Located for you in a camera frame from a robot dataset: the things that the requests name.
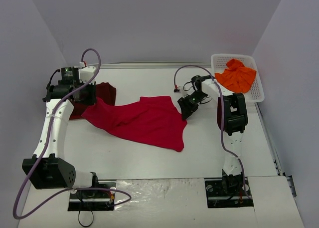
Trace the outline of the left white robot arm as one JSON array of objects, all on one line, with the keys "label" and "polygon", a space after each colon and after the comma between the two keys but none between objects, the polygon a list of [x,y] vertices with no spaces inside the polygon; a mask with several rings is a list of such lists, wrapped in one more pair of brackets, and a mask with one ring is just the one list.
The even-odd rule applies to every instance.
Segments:
[{"label": "left white robot arm", "polygon": [[42,133],[31,158],[24,159],[22,169],[38,189],[82,188],[89,197],[99,194],[100,184],[94,172],[82,172],[65,161],[64,143],[73,103],[93,105],[96,102],[96,68],[65,67],[58,70],[57,85],[49,83],[43,101],[46,115]]}]

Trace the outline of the bright red t shirt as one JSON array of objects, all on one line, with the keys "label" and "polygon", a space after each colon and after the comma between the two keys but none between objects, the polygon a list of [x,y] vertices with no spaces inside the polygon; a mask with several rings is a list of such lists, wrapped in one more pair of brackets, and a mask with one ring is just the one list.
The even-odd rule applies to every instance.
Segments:
[{"label": "bright red t shirt", "polygon": [[171,97],[141,97],[138,102],[111,106],[100,98],[82,117],[93,126],[129,141],[181,152],[187,122]]}]

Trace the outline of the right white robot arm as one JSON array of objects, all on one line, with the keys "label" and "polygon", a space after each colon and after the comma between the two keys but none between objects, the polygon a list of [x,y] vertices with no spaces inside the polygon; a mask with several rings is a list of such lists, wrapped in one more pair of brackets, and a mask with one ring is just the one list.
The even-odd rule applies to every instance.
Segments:
[{"label": "right white robot arm", "polygon": [[221,146],[225,152],[222,168],[222,191],[228,195],[243,186],[245,178],[241,161],[242,138],[248,124],[245,97],[222,87],[210,76],[191,79],[193,92],[178,99],[182,120],[189,118],[200,103],[210,97],[217,102],[217,125],[221,132]]}]

